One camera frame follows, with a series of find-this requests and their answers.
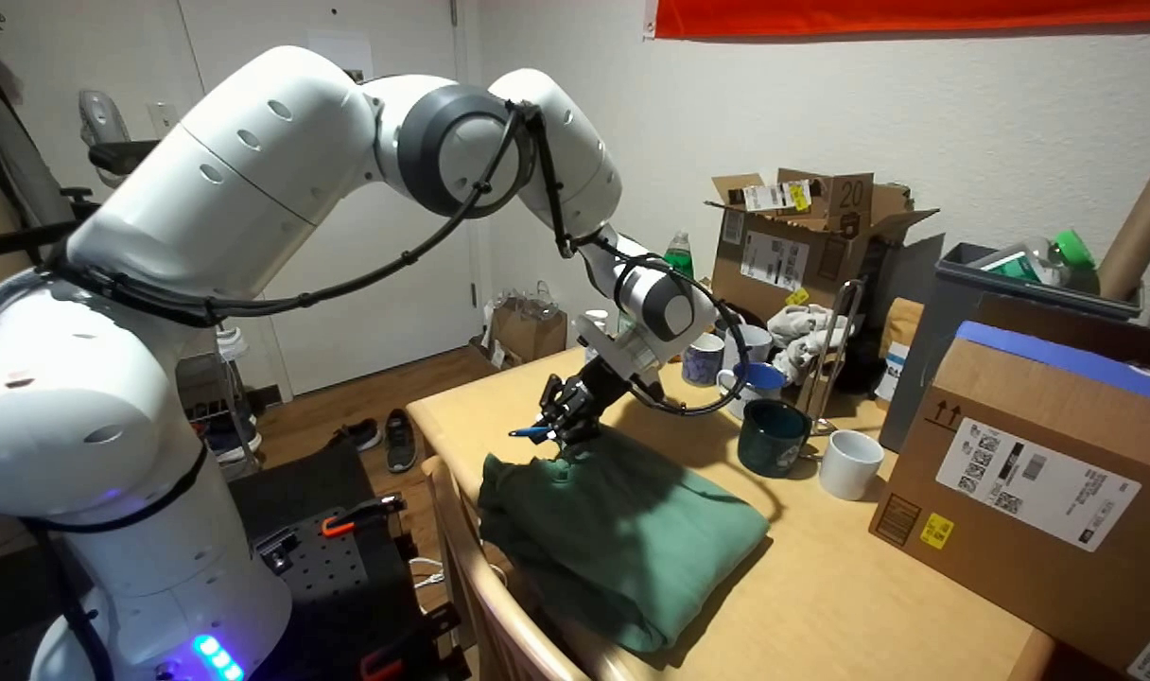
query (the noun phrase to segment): table surface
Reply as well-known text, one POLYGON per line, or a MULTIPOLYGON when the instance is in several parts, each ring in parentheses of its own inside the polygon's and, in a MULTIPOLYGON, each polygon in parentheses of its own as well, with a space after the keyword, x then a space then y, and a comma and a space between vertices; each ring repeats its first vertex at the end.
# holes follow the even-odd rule
MULTIPOLYGON (((424 399, 407 414, 446 461, 470 499, 482 491, 484 453, 506 461, 553 457, 553 443, 506 440, 537 414, 547 374, 575 374, 581 350, 559 350, 424 399)), ((691 389, 666 365, 666 389, 702 406, 710 389, 691 389)), ((666 453, 706 481, 750 499, 773 517, 773 544, 706 612, 677 667, 653 668, 610 645, 601 667, 622 677, 1016 677, 1038 645, 1038 633, 968 593, 947 576, 878 539, 867 520, 872 499, 843 504, 827 495, 812 461, 789 481, 756 475, 739 464, 739 418, 668 414, 615 399, 604 424, 666 453)))

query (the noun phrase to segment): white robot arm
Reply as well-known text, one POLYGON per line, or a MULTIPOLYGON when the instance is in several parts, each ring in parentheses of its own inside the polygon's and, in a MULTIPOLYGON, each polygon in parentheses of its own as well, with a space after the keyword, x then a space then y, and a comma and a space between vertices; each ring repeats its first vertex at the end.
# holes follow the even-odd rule
POLYGON ((58 619, 29 677, 246 677, 270 657, 291 615, 289 586, 251 553, 171 374, 212 346, 218 317, 289 311, 252 300, 362 181, 446 214, 400 263, 512 195, 557 229, 562 255, 585 262, 627 327, 585 327, 598 358, 545 389, 542 424, 557 440, 585 435, 710 327, 715 302, 610 226, 622 179, 547 76, 512 73, 488 92, 434 76, 359 88, 306 47, 251 59, 58 263, 0 287, 0 515, 60 534, 96 582, 82 600, 96 619, 58 619))

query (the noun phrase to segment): bottle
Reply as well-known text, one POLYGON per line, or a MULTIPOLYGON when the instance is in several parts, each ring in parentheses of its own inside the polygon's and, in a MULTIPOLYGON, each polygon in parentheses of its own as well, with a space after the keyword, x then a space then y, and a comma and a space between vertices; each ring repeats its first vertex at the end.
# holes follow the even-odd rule
POLYGON ((1076 287, 1076 291, 1096 287, 1096 263, 1076 229, 1058 229, 1055 237, 1016 243, 1010 248, 971 262, 968 268, 1023 282, 1040 282, 1040 287, 1076 287))
POLYGON ((677 277, 691 281, 691 243, 687 243, 683 229, 675 235, 675 243, 661 248, 661 262, 666 262, 677 277))

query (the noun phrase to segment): green cloth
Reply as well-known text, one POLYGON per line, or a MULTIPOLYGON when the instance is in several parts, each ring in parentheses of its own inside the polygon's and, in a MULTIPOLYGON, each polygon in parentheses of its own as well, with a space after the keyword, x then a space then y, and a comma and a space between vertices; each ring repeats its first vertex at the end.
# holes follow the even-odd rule
POLYGON ((488 453, 482 517, 545 607, 639 653, 677 641, 763 537, 750 504, 622 435, 531 464, 488 453))

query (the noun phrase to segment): cardboard box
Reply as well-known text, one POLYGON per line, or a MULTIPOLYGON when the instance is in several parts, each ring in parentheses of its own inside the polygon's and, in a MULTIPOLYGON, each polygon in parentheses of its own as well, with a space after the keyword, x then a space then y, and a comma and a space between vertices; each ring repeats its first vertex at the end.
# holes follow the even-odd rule
POLYGON ((870 528, 1058 641, 1150 677, 1150 371, 959 325, 870 528))
POLYGON ((710 282, 756 317, 773 317, 793 287, 831 302, 843 281, 872 277, 908 226, 930 214, 910 209, 903 185, 872 185, 872 174, 780 171, 777 185, 787 181, 811 185, 806 211, 750 209, 762 174, 715 179, 721 229, 710 282))

